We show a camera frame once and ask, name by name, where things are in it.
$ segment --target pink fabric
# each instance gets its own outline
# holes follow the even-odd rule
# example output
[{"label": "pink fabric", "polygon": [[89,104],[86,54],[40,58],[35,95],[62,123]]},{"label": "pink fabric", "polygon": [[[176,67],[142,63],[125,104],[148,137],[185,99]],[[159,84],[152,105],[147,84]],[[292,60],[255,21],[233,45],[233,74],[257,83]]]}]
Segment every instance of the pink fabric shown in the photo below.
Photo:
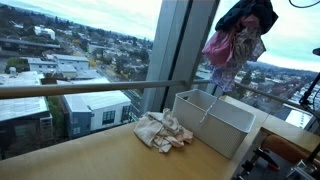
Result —
[{"label": "pink fabric", "polygon": [[246,27],[258,28],[259,26],[259,19],[256,16],[243,16],[230,32],[216,31],[203,48],[202,53],[208,57],[212,65],[223,66],[232,58],[236,33]]}]

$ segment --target desk surface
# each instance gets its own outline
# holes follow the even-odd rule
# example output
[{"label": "desk surface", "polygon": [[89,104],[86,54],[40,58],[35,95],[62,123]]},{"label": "desk surface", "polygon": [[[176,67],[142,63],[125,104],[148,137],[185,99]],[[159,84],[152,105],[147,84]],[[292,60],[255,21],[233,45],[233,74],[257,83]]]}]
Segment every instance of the desk surface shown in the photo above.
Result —
[{"label": "desk surface", "polygon": [[228,160],[198,139],[168,154],[145,146],[135,123],[0,161],[1,179],[230,179],[268,114],[230,97],[256,114],[252,131]]}]

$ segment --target white plastic bin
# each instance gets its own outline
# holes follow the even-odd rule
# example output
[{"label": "white plastic bin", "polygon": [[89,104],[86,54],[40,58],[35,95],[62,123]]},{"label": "white plastic bin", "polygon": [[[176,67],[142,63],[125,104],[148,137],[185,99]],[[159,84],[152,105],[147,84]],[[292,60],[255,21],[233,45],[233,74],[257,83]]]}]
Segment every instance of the white plastic bin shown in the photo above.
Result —
[{"label": "white plastic bin", "polygon": [[[202,125],[198,126],[212,104]],[[254,114],[200,90],[177,93],[172,116],[191,130],[195,137],[229,159],[250,132],[255,120]]]}]

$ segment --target sky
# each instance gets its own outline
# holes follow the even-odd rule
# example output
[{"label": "sky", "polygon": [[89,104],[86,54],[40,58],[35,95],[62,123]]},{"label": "sky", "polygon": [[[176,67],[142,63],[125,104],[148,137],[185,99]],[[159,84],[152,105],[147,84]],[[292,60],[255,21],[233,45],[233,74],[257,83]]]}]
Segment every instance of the sky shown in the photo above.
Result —
[{"label": "sky", "polygon": [[[318,0],[292,0],[309,5]],[[162,0],[0,0],[5,4],[41,11],[89,26],[153,40]],[[217,21],[238,0],[222,0],[208,39]],[[320,5],[298,9],[288,0],[272,1],[279,19],[262,36],[267,51],[259,61],[293,69],[320,71]]]}]

